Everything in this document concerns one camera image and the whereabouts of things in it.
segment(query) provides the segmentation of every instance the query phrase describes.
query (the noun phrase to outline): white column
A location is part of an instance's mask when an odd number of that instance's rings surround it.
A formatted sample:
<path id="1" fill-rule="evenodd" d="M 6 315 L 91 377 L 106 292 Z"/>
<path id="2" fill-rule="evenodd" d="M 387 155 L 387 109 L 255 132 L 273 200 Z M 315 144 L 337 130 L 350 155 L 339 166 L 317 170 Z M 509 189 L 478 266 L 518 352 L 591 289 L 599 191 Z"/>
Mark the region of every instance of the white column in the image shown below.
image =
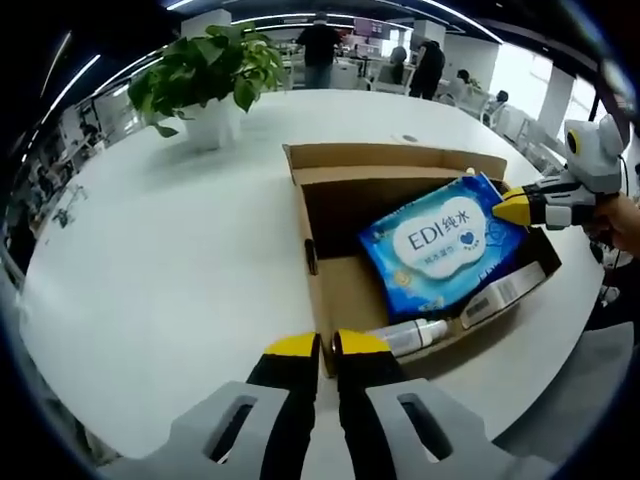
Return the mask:
<path id="1" fill-rule="evenodd" d="M 562 122 L 571 100 L 575 78 L 563 72 L 555 65 L 551 71 L 547 95 L 538 116 L 538 122 L 551 138 L 556 138 L 563 128 Z"/>
<path id="2" fill-rule="evenodd" d="M 201 37 L 209 25 L 229 25 L 231 13 L 226 10 L 213 10 L 182 22 L 180 35 L 186 38 Z"/>
<path id="3" fill-rule="evenodd" d="M 447 29 L 444 26 L 429 20 L 416 20 L 413 22 L 413 34 L 428 40 L 435 40 L 440 44 L 441 50 L 444 50 L 444 35 L 446 32 Z"/>

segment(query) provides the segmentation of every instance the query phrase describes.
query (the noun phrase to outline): blue wet wipes package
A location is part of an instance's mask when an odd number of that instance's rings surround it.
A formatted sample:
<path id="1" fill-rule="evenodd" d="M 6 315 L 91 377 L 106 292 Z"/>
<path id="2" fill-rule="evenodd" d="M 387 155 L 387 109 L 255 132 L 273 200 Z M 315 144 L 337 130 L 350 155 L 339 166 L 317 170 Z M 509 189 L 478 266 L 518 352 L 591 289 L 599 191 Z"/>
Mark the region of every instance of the blue wet wipes package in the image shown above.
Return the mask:
<path id="1" fill-rule="evenodd" d="M 359 234 L 382 275 L 392 322 L 446 310 L 505 269 L 527 231 L 493 216 L 501 201 L 486 176 L 464 176 Z"/>

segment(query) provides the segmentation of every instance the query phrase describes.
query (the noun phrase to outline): open cardboard box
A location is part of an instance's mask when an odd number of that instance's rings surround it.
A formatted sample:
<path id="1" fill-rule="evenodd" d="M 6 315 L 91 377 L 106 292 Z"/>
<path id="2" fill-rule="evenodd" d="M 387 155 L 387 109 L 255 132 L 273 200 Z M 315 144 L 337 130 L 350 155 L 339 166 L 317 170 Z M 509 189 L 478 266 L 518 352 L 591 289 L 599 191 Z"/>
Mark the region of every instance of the open cardboard box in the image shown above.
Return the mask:
<path id="1" fill-rule="evenodd" d="M 284 149 L 296 188 L 316 331 L 322 337 L 327 372 L 333 375 L 331 341 L 339 328 L 367 331 L 389 325 L 382 279 L 357 234 L 465 175 L 469 167 L 485 173 L 504 192 L 507 163 L 487 155 L 406 145 L 313 144 Z M 520 266 L 539 261 L 547 279 L 561 265 L 547 236 L 537 228 L 530 230 L 516 258 Z M 445 339 L 399 361 L 411 362 L 449 348 L 510 308 L 468 330 L 454 318 Z"/>

